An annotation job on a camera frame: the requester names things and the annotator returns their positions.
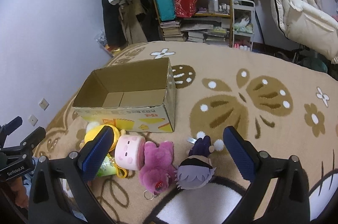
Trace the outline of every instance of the fuzzy blanket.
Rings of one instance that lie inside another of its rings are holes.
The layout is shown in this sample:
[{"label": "fuzzy blanket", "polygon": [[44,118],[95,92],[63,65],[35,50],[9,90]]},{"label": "fuzzy blanket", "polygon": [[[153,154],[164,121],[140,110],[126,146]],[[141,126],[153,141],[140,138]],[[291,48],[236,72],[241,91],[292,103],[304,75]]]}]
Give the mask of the fuzzy blanket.
[{"label": "fuzzy blanket", "polygon": [[[280,59],[214,45],[158,41],[129,46],[109,65],[169,57],[177,95],[173,133],[145,133],[147,140],[174,142],[174,165],[192,146],[188,137],[209,135],[217,151],[211,183],[198,190],[174,186],[152,201],[143,197],[137,173],[128,178],[97,178],[92,191],[118,223],[223,223],[249,183],[241,177],[222,142],[233,125],[260,151],[277,158],[295,154],[310,184],[311,219],[326,207],[338,187],[338,82],[327,74]],[[62,158],[85,136],[87,123],[72,109],[71,99],[47,127],[35,156]],[[262,216],[273,183],[256,218]]]}]

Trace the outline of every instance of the pink marshmallow plush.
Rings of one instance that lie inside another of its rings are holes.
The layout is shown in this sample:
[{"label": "pink marshmallow plush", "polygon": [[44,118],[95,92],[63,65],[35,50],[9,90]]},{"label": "pink marshmallow plush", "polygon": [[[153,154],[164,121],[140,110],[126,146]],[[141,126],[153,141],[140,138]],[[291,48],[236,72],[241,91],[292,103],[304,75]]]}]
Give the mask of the pink marshmallow plush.
[{"label": "pink marshmallow plush", "polygon": [[140,183],[151,193],[160,194],[168,189],[175,179],[176,170],[171,164],[174,155],[174,144],[162,142],[159,147],[147,141],[144,144],[144,166],[139,173]]},{"label": "pink marshmallow plush", "polygon": [[140,135],[121,135],[115,148],[115,161],[120,168],[140,170],[144,165],[144,143]]}]

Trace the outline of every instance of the cardboard box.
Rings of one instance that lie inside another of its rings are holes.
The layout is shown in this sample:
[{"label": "cardboard box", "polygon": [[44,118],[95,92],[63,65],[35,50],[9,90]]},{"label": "cardboard box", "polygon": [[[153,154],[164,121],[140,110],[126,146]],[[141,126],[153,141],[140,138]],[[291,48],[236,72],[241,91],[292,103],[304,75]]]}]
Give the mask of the cardboard box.
[{"label": "cardboard box", "polygon": [[94,70],[73,107],[84,120],[134,132],[173,132],[176,87],[169,58]]}]

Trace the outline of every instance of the wall outlet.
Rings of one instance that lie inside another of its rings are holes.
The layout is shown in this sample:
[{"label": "wall outlet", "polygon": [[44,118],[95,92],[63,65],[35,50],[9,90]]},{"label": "wall outlet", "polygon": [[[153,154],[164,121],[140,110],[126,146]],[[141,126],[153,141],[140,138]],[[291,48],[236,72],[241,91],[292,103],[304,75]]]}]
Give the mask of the wall outlet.
[{"label": "wall outlet", "polygon": [[45,98],[42,99],[42,101],[40,102],[39,106],[43,109],[46,110],[46,108],[48,108],[49,103],[46,101]]},{"label": "wall outlet", "polygon": [[32,126],[35,126],[36,123],[38,122],[38,119],[32,114],[29,118],[28,121],[32,124]]}]

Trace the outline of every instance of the stuffed animal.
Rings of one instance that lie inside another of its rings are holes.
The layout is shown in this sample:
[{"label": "stuffed animal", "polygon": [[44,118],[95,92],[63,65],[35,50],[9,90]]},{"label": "stuffed animal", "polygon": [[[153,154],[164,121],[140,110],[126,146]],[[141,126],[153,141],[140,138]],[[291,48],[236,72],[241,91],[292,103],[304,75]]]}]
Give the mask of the stuffed animal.
[{"label": "stuffed animal", "polygon": [[215,173],[209,155],[215,150],[210,136],[198,138],[185,159],[175,171],[177,187],[183,190],[198,189],[206,185]]},{"label": "stuffed animal", "polygon": [[87,142],[92,141],[104,126],[109,126],[113,129],[114,141],[109,149],[109,152],[112,152],[115,149],[117,141],[119,140],[120,136],[126,134],[126,131],[124,129],[121,129],[121,131],[119,131],[116,127],[110,124],[100,125],[99,122],[90,122],[87,125],[84,142],[80,144],[80,148],[82,148]]},{"label": "stuffed animal", "polygon": [[144,166],[140,170],[140,183],[154,195],[168,189],[175,179],[176,170],[171,164],[174,155],[174,144],[162,142],[159,147],[147,141],[144,144]]},{"label": "stuffed animal", "polygon": [[144,165],[144,144],[141,135],[121,135],[115,147],[116,164],[124,169],[140,170]]}]

